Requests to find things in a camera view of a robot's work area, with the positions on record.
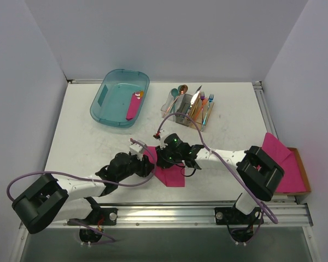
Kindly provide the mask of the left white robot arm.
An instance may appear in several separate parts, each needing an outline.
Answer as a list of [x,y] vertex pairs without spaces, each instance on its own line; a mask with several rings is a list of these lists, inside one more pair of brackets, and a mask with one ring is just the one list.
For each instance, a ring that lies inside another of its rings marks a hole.
[[152,153],[121,152],[90,177],[46,172],[17,198],[12,198],[11,206],[31,234],[41,232],[54,221],[77,219],[95,224],[101,215],[95,198],[124,186],[122,181],[132,175],[148,181],[154,173],[155,159]]

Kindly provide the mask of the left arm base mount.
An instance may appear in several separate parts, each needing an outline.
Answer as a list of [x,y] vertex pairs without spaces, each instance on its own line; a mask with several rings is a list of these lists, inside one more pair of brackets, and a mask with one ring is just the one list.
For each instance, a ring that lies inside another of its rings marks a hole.
[[118,217],[118,209],[115,207],[91,207],[87,206],[82,209],[80,215],[73,215],[71,219],[68,220],[68,225],[76,225],[74,221],[77,221],[85,225],[94,226],[113,226],[116,225],[116,220]]

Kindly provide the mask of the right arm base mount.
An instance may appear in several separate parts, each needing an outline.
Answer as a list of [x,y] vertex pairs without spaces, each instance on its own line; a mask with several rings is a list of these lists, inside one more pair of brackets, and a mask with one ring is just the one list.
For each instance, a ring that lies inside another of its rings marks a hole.
[[263,224],[261,218],[261,209],[256,207],[252,210],[251,214],[245,215],[235,207],[215,207],[215,223],[217,225],[257,225]]

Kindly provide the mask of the pink paper napkin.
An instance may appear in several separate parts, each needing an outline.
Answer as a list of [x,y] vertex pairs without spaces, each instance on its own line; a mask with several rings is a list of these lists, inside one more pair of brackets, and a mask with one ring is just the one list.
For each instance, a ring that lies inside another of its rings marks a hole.
[[[148,146],[144,155],[148,156],[150,163],[156,165],[157,154],[154,146]],[[172,166],[168,169],[157,167],[154,176],[166,187],[185,187],[185,177],[182,175],[181,168]]]

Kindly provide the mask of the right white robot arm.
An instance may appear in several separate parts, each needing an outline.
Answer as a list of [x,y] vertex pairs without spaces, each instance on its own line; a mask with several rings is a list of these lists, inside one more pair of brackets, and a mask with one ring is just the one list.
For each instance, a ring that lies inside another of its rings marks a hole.
[[254,208],[259,207],[274,224],[278,219],[265,202],[271,201],[284,177],[283,168],[262,148],[251,146],[245,151],[227,151],[208,148],[205,144],[189,145],[176,133],[163,131],[154,135],[160,141],[156,148],[156,165],[163,169],[182,164],[196,170],[227,169],[244,191],[237,198],[231,216],[244,223]]

